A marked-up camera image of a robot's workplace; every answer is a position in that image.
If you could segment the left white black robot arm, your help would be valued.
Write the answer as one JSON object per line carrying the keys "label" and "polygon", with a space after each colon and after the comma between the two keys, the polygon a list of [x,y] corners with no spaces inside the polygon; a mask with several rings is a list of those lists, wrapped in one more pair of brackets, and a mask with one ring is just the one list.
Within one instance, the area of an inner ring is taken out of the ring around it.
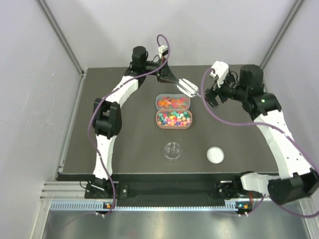
{"label": "left white black robot arm", "polygon": [[137,91],[149,75],[159,82],[177,83],[176,76],[168,66],[170,47],[158,48],[158,61],[148,60],[148,51],[143,46],[133,48],[132,60],[116,87],[103,98],[94,102],[88,131],[94,131],[96,141],[91,142],[96,151],[93,178],[88,181],[86,198],[115,198],[116,187],[112,179],[113,149],[117,135],[122,129],[121,107]]}

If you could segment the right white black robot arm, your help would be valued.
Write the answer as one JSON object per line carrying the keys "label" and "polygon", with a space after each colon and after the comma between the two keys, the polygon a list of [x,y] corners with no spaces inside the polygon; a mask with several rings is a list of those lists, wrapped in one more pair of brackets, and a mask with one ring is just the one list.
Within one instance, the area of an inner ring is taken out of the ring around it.
{"label": "right white black robot arm", "polygon": [[282,107],[272,93],[264,90],[264,72],[260,66],[249,64],[233,76],[229,65],[216,61],[205,73],[213,79],[206,90],[201,85],[205,107],[217,107],[228,99],[238,101],[251,118],[248,123],[232,123],[232,126],[257,126],[275,159],[278,176],[245,172],[233,180],[233,192],[238,197],[250,191],[268,195],[273,202],[283,205],[310,197],[319,188],[319,171],[306,153],[296,145],[285,122]]}

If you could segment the clear oval gummy box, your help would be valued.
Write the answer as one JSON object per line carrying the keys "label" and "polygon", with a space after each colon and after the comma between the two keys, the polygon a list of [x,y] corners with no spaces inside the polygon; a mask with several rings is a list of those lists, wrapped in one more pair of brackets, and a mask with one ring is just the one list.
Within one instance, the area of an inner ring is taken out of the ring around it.
{"label": "clear oval gummy box", "polygon": [[160,94],[156,98],[156,108],[187,110],[190,107],[190,97],[184,94]]}

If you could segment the pink oval candy box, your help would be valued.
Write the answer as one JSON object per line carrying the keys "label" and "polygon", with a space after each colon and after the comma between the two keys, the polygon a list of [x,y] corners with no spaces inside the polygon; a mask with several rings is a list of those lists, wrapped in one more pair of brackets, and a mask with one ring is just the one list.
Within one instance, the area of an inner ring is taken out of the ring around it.
{"label": "pink oval candy box", "polygon": [[188,129],[192,121],[192,113],[189,110],[164,109],[156,114],[156,123],[162,129]]}

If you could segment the white round jar lid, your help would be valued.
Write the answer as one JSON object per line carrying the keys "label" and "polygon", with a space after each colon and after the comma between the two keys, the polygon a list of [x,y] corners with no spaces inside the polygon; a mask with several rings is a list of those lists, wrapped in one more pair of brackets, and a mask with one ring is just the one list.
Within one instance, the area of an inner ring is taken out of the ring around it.
{"label": "white round jar lid", "polygon": [[207,159],[214,164],[219,164],[224,160],[224,152],[219,147],[211,147],[206,153]]}

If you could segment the clear round glass jar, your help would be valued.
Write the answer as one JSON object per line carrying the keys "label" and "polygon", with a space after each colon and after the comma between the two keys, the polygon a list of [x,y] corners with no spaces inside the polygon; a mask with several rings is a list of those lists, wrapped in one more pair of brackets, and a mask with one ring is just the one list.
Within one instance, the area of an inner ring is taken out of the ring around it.
{"label": "clear round glass jar", "polygon": [[176,142],[169,142],[165,145],[163,153],[168,161],[176,162],[181,156],[180,145]]}

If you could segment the left aluminium corner post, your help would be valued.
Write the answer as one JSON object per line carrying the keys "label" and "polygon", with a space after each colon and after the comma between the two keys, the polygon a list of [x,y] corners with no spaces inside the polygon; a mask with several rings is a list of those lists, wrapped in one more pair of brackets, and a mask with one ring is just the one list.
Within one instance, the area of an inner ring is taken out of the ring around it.
{"label": "left aluminium corner post", "polygon": [[75,67],[76,71],[79,73],[80,76],[83,76],[85,71],[80,65],[79,61],[77,60],[70,44],[68,43],[61,27],[59,26],[56,18],[54,17],[49,5],[45,0],[36,0],[36,3],[39,5],[41,11],[43,12],[45,18],[47,19],[48,23],[50,24],[53,32],[57,36],[62,48],[67,53],[68,57],[70,58],[73,66]]}

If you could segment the aluminium corner post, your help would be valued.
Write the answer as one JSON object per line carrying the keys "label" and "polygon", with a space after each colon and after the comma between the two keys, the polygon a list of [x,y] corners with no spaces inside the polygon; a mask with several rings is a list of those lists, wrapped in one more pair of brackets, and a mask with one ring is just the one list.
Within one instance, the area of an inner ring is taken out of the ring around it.
{"label": "aluminium corner post", "polygon": [[39,5],[41,11],[43,12],[45,18],[47,19],[48,23],[50,24],[53,32],[57,36],[62,48],[67,53],[68,57],[70,58],[73,66],[75,67],[76,71],[79,73],[80,76],[83,76],[85,71],[80,65],[79,61],[77,60],[70,44],[68,43],[61,27],[59,26],[56,18],[54,17],[49,5],[45,0],[36,0],[36,3]]}
{"label": "aluminium corner post", "polygon": [[273,54],[275,53],[277,47],[281,43],[282,39],[284,38],[285,34],[287,33],[288,29],[292,25],[295,17],[297,16],[298,12],[302,8],[305,0],[295,0],[291,9],[289,10],[287,16],[284,18],[283,23],[280,24],[280,28],[275,35],[270,47],[266,51],[265,56],[263,57],[260,67],[264,70],[268,65],[269,61],[271,60]]}

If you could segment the right aluminium corner post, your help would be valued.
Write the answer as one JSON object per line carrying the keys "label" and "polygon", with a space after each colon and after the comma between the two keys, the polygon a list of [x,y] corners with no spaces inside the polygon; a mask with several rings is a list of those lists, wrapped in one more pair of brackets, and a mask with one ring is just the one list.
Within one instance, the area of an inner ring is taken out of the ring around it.
{"label": "right aluminium corner post", "polygon": [[285,34],[287,33],[288,29],[292,25],[295,17],[297,16],[298,12],[302,8],[305,0],[295,0],[291,9],[289,10],[287,16],[284,18],[283,23],[280,24],[280,28],[275,35],[270,47],[266,51],[265,56],[263,57],[260,67],[264,70],[268,65],[269,61],[271,60],[273,54],[275,53],[277,47],[281,43],[282,39],[284,38]]}

